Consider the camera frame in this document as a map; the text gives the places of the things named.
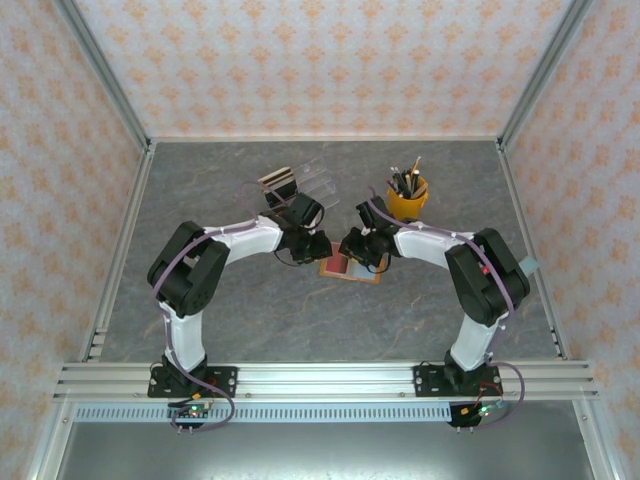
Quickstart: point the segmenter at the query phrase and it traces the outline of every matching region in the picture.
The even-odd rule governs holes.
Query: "yellow cup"
[[[420,177],[418,179],[418,188],[424,185],[424,183],[424,178]],[[387,210],[389,210],[397,220],[407,218],[417,220],[420,209],[424,207],[428,196],[429,192],[425,190],[424,193],[416,199],[400,198],[396,192],[389,188],[389,190],[387,190]]]

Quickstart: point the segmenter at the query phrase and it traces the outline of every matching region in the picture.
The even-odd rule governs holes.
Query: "clear plastic box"
[[[338,189],[327,169],[327,162],[319,157],[291,169],[298,191],[317,200],[326,209],[340,201]]]

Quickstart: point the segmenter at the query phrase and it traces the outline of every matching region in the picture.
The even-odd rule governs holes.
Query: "wall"
[[[151,136],[501,132],[570,0],[81,0]]]
[[[509,152],[576,358],[640,472],[640,9],[595,0]]]
[[[51,0],[0,2],[0,45],[0,476],[22,479],[139,153]]]

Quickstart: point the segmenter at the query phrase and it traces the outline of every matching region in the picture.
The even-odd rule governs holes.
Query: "table surface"
[[[517,259],[526,255],[491,142],[160,143],[101,361],[159,360],[164,332],[147,271],[183,221],[223,226],[247,220],[238,201],[242,181],[323,157],[340,202],[327,209],[322,227],[339,242],[352,226],[361,227],[354,207],[369,195],[367,186],[384,192],[389,166],[409,167],[418,155],[429,183],[422,221],[461,232],[493,227]],[[266,209],[259,188],[249,188],[247,197]],[[264,254],[225,269],[202,333],[210,361],[441,360],[462,317],[449,273],[418,260],[394,258],[379,284],[367,284],[320,276],[318,263],[290,268]],[[500,334],[495,357],[555,356],[532,280],[531,294]]]

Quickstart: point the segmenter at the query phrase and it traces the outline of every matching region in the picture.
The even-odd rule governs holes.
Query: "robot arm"
[[[388,215],[384,201],[374,197],[377,210]],[[474,389],[485,366],[487,349],[499,325],[508,314],[506,301],[489,269],[476,252],[457,234],[443,235],[420,230],[413,222],[401,228],[378,215],[365,202],[356,207],[365,228],[352,228],[340,245],[340,253],[369,267],[378,267],[382,257],[417,258],[450,271],[458,300],[465,312],[460,333],[445,357],[450,383],[460,391]],[[471,239],[497,270],[511,302],[516,308],[529,294],[529,282],[500,234],[493,229],[460,234]]]
[[[205,368],[202,311],[211,301],[226,265],[257,253],[283,249],[289,249],[298,264],[330,256],[329,239],[323,231],[313,230],[323,213],[318,202],[299,194],[290,206],[278,213],[262,213],[255,222],[205,228],[194,222],[180,225],[149,270],[147,280],[151,285],[194,239],[207,234],[212,238],[187,253],[159,289],[157,300],[167,313],[171,335],[163,364],[176,367],[171,347],[180,366],[192,375],[197,377]],[[176,379],[183,378],[177,369],[173,374]]]

